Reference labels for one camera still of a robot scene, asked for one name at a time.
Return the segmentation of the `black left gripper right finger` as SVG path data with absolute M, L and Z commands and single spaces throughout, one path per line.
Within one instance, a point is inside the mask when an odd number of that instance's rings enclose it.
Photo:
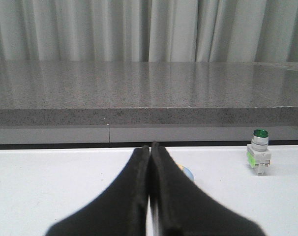
M 156 236 L 264 235 L 256 223 L 198 188 L 157 142 L 150 154 L 150 206 Z

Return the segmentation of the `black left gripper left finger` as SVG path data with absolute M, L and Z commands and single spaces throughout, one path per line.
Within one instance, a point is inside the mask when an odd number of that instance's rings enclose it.
M 136 148 L 96 199 L 54 224 L 48 236 L 144 236 L 148 209 L 149 147 Z

